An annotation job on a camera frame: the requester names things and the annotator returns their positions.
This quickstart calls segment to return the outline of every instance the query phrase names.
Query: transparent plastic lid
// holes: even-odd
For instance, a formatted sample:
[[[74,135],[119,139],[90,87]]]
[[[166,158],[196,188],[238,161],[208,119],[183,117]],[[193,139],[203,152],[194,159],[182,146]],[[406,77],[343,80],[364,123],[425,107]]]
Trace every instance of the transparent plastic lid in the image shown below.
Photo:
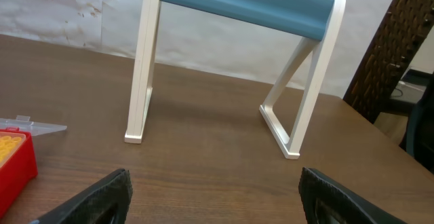
[[[19,128],[20,131],[30,132],[32,136],[59,132],[66,130],[67,126],[46,124],[41,122],[31,122],[30,116],[17,115],[16,119],[0,118],[0,129],[9,127]]]

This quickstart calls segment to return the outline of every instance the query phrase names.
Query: red plastic bin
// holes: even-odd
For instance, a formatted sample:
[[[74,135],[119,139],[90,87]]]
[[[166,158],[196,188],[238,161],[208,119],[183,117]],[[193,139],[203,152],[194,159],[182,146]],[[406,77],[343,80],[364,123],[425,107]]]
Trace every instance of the red plastic bin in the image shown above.
[[[31,133],[21,132],[18,128],[0,129],[0,218],[3,217],[27,182],[37,175],[38,170]]]

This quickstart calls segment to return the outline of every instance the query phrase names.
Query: brown tabletop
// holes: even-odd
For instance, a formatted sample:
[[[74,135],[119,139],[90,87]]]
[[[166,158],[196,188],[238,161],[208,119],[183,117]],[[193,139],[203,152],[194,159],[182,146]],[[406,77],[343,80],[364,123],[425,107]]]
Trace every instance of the brown tabletop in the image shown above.
[[[434,222],[434,177],[341,99],[320,95],[299,160],[259,113],[271,85],[157,64],[141,145],[123,142],[133,60],[0,35],[0,117],[67,125],[36,136],[39,169],[2,220],[28,223],[117,168],[127,223],[306,223],[298,181],[317,168],[409,223]],[[292,128],[302,92],[275,112]]]

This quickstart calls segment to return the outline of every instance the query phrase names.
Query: woven screen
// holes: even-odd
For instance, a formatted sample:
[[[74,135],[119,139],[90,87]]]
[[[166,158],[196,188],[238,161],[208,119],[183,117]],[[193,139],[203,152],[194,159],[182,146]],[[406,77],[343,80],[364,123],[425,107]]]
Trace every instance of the woven screen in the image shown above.
[[[392,0],[344,101],[374,123],[433,23],[434,0]]]

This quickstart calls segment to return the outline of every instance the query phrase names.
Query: white leg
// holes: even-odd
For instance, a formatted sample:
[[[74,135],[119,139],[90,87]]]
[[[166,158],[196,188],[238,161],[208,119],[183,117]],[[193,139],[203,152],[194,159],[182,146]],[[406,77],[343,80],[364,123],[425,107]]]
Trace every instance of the white leg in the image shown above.
[[[141,143],[152,92],[160,0],[143,0],[125,142]]]
[[[323,40],[313,49],[311,68],[307,78],[306,89],[304,90],[301,106],[298,110],[297,118],[292,128],[291,137],[281,126],[279,120],[273,112],[273,104],[283,92],[284,86],[289,82],[290,77],[295,73],[295,70],[300,64],[295,64],[291,70],[292,64],[288,64],[277,83],[273,86],[270,94],[267,96],[263,105],[260,106],[260,111],[264,116],[269,128],[271,129],[276,141],[288,159],[298,159],[300,156],[300,148],[303,142],[304,135],[311,119],[313,108],[315,106],[319,89],[326,73],[330,56],[332,55],[334,44],[338,36],[340,23],[345,9],[345,0],[335,0],[332,13],[330,14],[327,28]],[[297,54],[300,55],[300,50],[297,48]]]

